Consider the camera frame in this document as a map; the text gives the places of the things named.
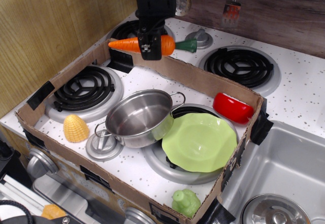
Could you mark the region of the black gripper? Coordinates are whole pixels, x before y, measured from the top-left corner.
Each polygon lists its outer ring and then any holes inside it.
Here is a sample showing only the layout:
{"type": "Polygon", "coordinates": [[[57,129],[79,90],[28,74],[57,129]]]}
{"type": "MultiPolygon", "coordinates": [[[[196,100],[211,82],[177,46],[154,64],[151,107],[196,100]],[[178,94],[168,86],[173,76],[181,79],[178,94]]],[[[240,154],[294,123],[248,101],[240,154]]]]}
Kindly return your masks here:
{"type": "Polygon", "coordinates": [[[165,20],[175,16],[176,0],[136,0],[139,20],[138,42],[144,60],[160,60],[161,35],[166,34],[165,20]]]}

